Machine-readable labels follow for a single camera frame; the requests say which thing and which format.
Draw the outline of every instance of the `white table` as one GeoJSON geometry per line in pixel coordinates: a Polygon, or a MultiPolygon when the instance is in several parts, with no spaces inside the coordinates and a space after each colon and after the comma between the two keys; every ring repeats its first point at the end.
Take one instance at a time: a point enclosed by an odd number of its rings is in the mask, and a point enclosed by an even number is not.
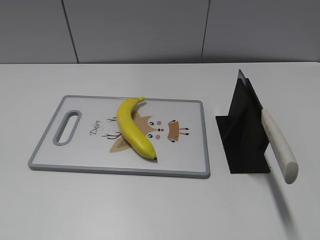
{"type": "Polygon", "coordinates": [[[0,239],[269,240],[320,236],[320,63],[0,65],[0,239]],[[230,174],[216,115],[242,69],[299,164],[287,185],[230,174]],[[204,104],[208,179],[32,171],[28,160],[64,95],[204,104]]]}

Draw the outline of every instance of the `deer illustration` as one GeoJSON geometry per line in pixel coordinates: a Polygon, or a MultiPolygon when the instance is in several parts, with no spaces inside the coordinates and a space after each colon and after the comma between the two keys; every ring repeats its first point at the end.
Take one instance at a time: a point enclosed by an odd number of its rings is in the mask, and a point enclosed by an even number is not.
{"type": "MultiPolygon", "coordinates": [[[[138,112],[133,112],[133,122],[136,124],[136,126],[141,130],[141,132],[146,135],[148,138],[152,139],[154,137],[153,132],[163,132],[163,128],[154,128],[153,126],[157,124],[158,126],[162,125],[161,121],[153,122],[150,121],[150,118],[152,116],[140,116],[138,112]]],[[[113,118],[108,118],[109,122],[114,122],[117,120],[116,117],[113,118]]],[[[182,135],[189,135],[189,133],[181,133],[179,132],[180,130],[189,130],[188,128],[179,128],[179,122],[176,120],[172,120],[171,122],[168,123],[169,125],[169,134],[168,134],[168,139],[171,142],[177,142],[179,140],[179,134],[182,135]]],[[[131,148],[131,145],[127,143],[127,141],[122,137],[120,132],[116,132],[116,134],[106,134],[102,137],[106,137],[109,140],[115,140],[115,143],[110,149],[110,153],[116,153],[116,152],[121,152],[124,150],[127,150],[131,148]]],[[[159,140],[161,136],[157,134],[155,139],[159,140]]]]}

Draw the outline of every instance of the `white cutting board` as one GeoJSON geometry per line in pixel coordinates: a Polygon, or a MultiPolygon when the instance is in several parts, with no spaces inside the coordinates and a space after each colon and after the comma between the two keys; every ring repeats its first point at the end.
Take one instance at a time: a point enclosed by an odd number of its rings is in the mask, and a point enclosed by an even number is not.
{"type": "Polygon", "coordinates": [[[157,162],[152,162],[138,155],[118,133],[115,117],[125,99],[65,96],[34,150],[29,167],[46,171],[209,177],[201,101],[148,98],[140,103],[134,120],[156,150],[157,162]],[[75,111],[80,114],[72,138],[63,145],[54,143],[66,114],[75,111]]]}

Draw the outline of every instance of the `banana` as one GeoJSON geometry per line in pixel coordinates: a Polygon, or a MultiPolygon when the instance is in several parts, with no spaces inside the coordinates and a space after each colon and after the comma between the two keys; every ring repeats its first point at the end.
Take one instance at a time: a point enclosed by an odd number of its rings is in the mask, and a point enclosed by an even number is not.
{"type": "Polygon", "coordinates": [[[146,100],[145,97],[140,97],[124,101],[118,109],[116,121],[122,137],[138,154],[147,159],[157,160],[157,154],[154,146],[136,126],[131,116],[135,107],[144,100],[146,100]]]}

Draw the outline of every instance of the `black knife block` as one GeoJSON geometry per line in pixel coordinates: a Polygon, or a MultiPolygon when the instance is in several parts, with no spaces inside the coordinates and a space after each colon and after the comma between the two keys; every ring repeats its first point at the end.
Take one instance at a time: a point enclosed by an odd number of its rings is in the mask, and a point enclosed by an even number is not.
{"type": "Polygon", "coordinates": [[[215,117],[232,174],[270,172],[264,155],[269,140],[261,110],[249,79],[239,70],[228,116],[215,117]]]}

